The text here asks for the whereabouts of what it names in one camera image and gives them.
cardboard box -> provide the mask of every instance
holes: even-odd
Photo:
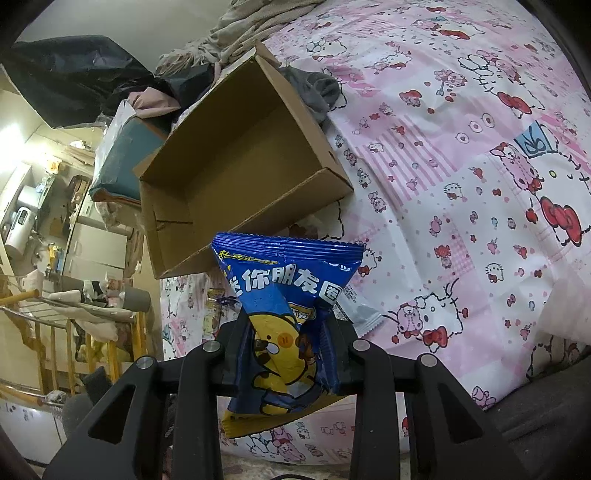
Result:
[[[326,136],[273,65],[258,44],[137,170],[158,278],[215,266],[218,232],[273,235],[352,192]]]

cartoon print fabric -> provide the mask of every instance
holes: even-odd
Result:
[[[160,312],[164,359],[171,360],[187,353],[207,340],[213,340],[219,326],[236,318],[231,309],[215,315],[212,322],[208,292],[219,289],[232,295],[222,273],[184,275],[160,280]]]
[[[591,270],[591,103],[541,24],[516,0],[327,0],[265,43],[340,84],[323,127],[355,192],[290,235],[364,244],[349,285],[384,314],[365,337],[437,355],[483,409],[575,361],[537,320],[567,265]],[[347,398],[223,450],[346,462],[354,417]]]

blue snack bag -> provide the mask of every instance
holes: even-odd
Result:
[[[226,435],[277,427],[337,401],[324,319],[361,264],[363,245],[219,233],[212,249],[253,326],[238,356]]]

light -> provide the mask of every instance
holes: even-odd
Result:
[[[0,130],[0,162],[14,165],[22,156],[25,139],[17,124],[11,124]]]

beige blanket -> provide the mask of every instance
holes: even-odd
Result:
[[[207,37],[162,55],[156,74],[172,74],[202,63],[225,66],[265,40],[287,23],[311,11],[324,0],[232,0],[228,11]]]

